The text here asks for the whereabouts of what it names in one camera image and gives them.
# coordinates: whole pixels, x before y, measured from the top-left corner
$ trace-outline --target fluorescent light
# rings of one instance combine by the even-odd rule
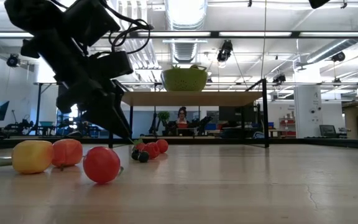
[[[170,40],[162,40],[162,42],[164,44],[205,44],[208,43],[207,40],[175,40],[175,39],[170,39]]]
[[[139,37],[147,37],[148,32],[138,32]],[[197,31],[171,31],[171,32],[151,32],[151,37],[209,37],[210,32],[197,32]]]
[[[358,32],[301,32],[300,37],[358,37]]]
[[[289,37],[292,32],[220,32],[220,37]]]
[[[152,82],[122,82],[123,85],[154,85]]]
[[[31,38],[28,32],[0,32],[0,38]]]
[[[206,85],[235,85],[236,83],[228,82],[228,83],[206,83]]]

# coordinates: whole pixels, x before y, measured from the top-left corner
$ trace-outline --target wooden table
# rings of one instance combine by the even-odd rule
[[[262,97],[261,92],[127,92],[129,106],[245,106]]]

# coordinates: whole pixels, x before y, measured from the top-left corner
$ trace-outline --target security camera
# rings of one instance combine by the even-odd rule
[[[20,65],[19,55],[11,54],[11,56],[6,61],[6,64],[11,68],[17,68]]]

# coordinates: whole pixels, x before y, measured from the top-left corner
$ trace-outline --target toy tomato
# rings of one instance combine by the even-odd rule
[[[57,167],[73,166],[81,162],[82,144],[75,139],[62,139],[53,144],[52,164]]]
[[[165,153],[168,151],[168,142],[164,139],[160,139],[157,142],[157,146],[160,149],[160,153]]]
[[[83,165],[89,179],[98,184],[105,184],[117,177],[121,162],[113,150],[98,146],[88,151]]]
[[[146,146],[146,144],[144,144],[144,143],[139,143],[139,144],[137,144],[136,146],[135,146],[135,148],[136,148],[136,150],[139,150],[139,151],[141,151],[141,150],[143,150],[143,148]]]
[[[148,143],[144,148],[144,152],[148,152],[150,159],[155,159],[160,154],[160,149],[155,142]]]

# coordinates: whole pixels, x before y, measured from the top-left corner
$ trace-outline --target black wire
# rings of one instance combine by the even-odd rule
[[[58,2],[56,0],[50,0],[50,1],[55,3],[55,5],[57,5],[57,6],[60,6],[60,7],[64,8],[64,9],[68,9],[67,6],[63,5],[62,3],[60,3],[60,2]]]
[[[112,9],[110,6],[107,5],[106,0],[100,0],[100,3],[102,4],[102,6],[104,6],[107,10],[109,10],[111,13],[113,13],[118,19],[121,19],[123,21],[127,21],[127,22],[131,22],[135,25],[137,25],[138,27],[140,27],[141,29],[144,30],[149,30],[149,29],[153,29],[152,26],[148,25],[148,23],[146,23],[146,25],[143,25],[139,22],[138,19],[131,19],[129,17],[123,16],[120,13],[116,12],[114,9]]]
[[[145,27],[148,27],[148,36],[147,36],[147,40],[145,42],[145,44],[140,47],[139,49],[137,50],[134,50],[134,51],[131,51],[131,52],[128,52],[127,54],[134,54],[136,52],[140,52],[141,50],[143,50],[147,44],[149,43],[150,41],[150,33],[151,33],[151,27],[148,25],[148,23],[146,21],[144,21],[143,19],[136,19],[134,20],[133,22],[131,22],[131,24],[129,24],[129,27],[128,29],[126,29],[125,31],[122,31],[120,34],[117,35],[117,37],[114,39],[114,41],[111,41],[111,36],[112,36],[112,32],[110,32],[110,35],[109,35],[109,43],[111,44],[111,51],[114,52],[115,51],[115,47],[119,47],[121,46],[122,44],[124,44],[125,40],[127,39],[127,35],[131,32],[134,32],[134,31],[137,31],[137,30],[140,30],[140,29],[143,29],[142,27],[140,26],[137,26],[137,27],[132,27],[134,24],[136,23],[140,23],[140,22],[143,22],[146,26]]]
[[[149,43],[150,34],[151,34],[151,30],[149,30],[149,34],[148,34],[148,36],[147,36],[146,43],[145,43],[141,48],[139,48],[139,49],[137,49],[137,50],[134,50],[134,51],[131,51],[131,52],[128,52],[127,54],[133,54],[133,53],[140,52],[141,50],[143,50],[143,49],[147,46],[147,44]]]

